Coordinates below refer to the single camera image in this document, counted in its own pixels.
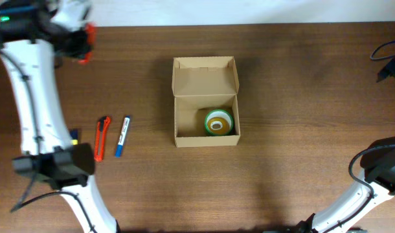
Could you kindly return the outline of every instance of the box flap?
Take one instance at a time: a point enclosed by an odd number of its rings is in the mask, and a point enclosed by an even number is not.
[[[174,96],[237,94],[234,57],[175,58],[172,89]]]
[[[175,142],[178,148],[201,147],[201,146],[236,146],[240,136],[220,136],[220,137],[176,137]]]

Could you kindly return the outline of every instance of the wire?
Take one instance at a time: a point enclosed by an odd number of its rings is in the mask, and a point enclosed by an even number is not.
[[[386,45],[391,45],[391,44],[395,44],[395,41],[390,41],[390,42],[384,43],[384,44],[380,45],[379,47],[377,47],[377,48],[373,51],[373,53],[370,55],[370,59],[371,59],[372,61],[383,61],[383,60],[386,60],[386,59],[395,58],[395,54],[390,55],[390,56],[380,57],[380,58],[375,58],[375,57],[374,57],[374,55],[376,55],[376,53],[377,53],[381,48],[383,48],[383,47],[386,46]]]
[[[38,121],[36,118],[36,111],[35,111],[35,100],[34,97],[32,96],[32,93],[30,91],[30,85],[29,85],[29,76],[27,76],[25,74],[25,72],[23,71],[23,69],[20,67],[19,64],[17,64],[16,61],[14,61],[14,59],[12,58],[11,55],[8,55],[6,52],[3,52],[0,50],[0,55],[4,58],[6,58],[16,69],[17,71],[21,74],[21,79],[25,85],[25,90],[27,92],[27,95],[29,97],[29,102],[30,102],[30,115],[31,115],[31,119],[32,119],[32,123],[34,125],[34,132],[35,132],[35,143],[36,143],[36,153],[37,155],[39,155],[41,153],[41,145],[40,145],[40,141],[42,139],[41,136],[39,136],[39,129],[38,129]],[[32,189],[32,187],[34,186],[36,179],[38,178],[38,173],[40,170],[40,161],[38,159],[38,157],[36,157],[36,163],[35,163],[35,171],[32,174],[32,177],[30,178],[30,182],[28,184],[28,186],[26,187],[25,191],[23,192],[22,196],[19,198],[19,201],[12,207],[12,209],[10,210],[10,212],[14,212],[17,210],[18,206],[20,206],[20,204],[22,204],[25,199],[28,197],[28,195],[30,194],[30,191]]]
[[[88,217],[88,214],[87,214],[87,211],[85,210],[85,208],[84,208],[84,206],[83,206],[81,200],[78,198],[78,195],[73,194],[73,193],[71,193],[71,192],[56,191],[56,192],[50,192],[50,193],[47,193],[47,194],[39,195],[39,196],[37,196],[37,197],[32,198],[32,199],[29,200],[29,201],[25,201],[24,203],[21,203],[20,206],[18,207],[18,210],[19,210],[20,208],[23,208],[23,207],[29,205],[29,204],[32,204],[32,203],[35,202],[35,201],[38,201],[38,200],[43,199],[43,198],[45,198],[45,197],[54,196],[54,195],[70,195],[71,197],[73,197],[73,198],[78,202],[78,204],[80,205],[80,208],[81,208],[81,210],[82,210],[82,213],[84,214],[85,218],[87,219],[87,222],[88,222],[88,225],[89,225],[89,229],[90,229],[89,232],[97,233],[97,231],[95,230],[95,226],[94,226],[94,225],[92,224],[92,222],[90,221],[90,219],[89,219],[89,217]]]
[[[351,178],[355,181],[357,181],[358,183],[366,186],[369,190],[369,196],[367,197],[366,201],[360,206],[360,208],[358,208],[351,216],[349,216],[348,218],[346,218],[345,220],[339,222],[338,224],[332,226],[331,228],[329,228],[328,230],[324,231],[323,233],[328,233],[334,229],[336,229],[337,227],[341,227],[343,226],[345,223],[349,222],[350,220],[352,220],[353,218],[355,218],[355,216],[357,216],[361,211],[363,211],[364,208],[366,208],[367,204],[369,204],[369,202],[371,202],[371,200],[374,198],[374,189],[373,187],[362,181],[361,179],[359,179],[358,177],[356,177],[353,174],[353,165],[356,163],[356,160],[358,160],[361,156],[370,153],[372,151],[375,150],[380,150],[380,149],[385,149],[385,148],[394,148],[395,144],[391,144],[391,145],[386,145],[386,146],[376,146],[370,149],[365,149],[362,152],[358,153],[355,157],[353,157],[353,159],[350,161],[350,164],[348,165],[348,174],[351,176]]]

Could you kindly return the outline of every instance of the packing tape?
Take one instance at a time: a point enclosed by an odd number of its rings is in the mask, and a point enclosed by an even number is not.
[[[229,134],[234,127],[234,119],[231,114],[222,109],[211,111],[205,119],[206,132],[213,136]]]

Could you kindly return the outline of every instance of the box lid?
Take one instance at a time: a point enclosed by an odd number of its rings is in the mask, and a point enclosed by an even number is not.
[[[237,94],[235,59],[227,57],[174,58],[174,96]]]

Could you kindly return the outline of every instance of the red part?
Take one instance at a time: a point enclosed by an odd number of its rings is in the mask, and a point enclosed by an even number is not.
[[[104,126],[102,128],[102,131],[100,131],[100,125],[101,125],[102,121],[104,121],[104,123],[103,123]],[[96,124],[94,160],[96,160],[97,162],[100,162],[104,159],[104,147],[106,145],[106,134],[107,134],[108,126],[110,123],[111,123],[110,117],[105,116],[105,119],[104,119],[104,117],[101,118]],[[98,148],[100,145],[101,145],[101,150],[100,150],[100,154],[98,154]]]
[[[88,34],[87,42],[92,47],[94,45],[95,37],[96,37],[96,28],[95,28],[94,23],[87,23],[87,26],[85,27],[85,31]],[[86,63],[89,62],[89,60],[91,59],[91,56],[92,56],[92,52],[88,52],[85,55],[85,58],[82,60],[79,60],[78,63],[81,65],[85,65]]]

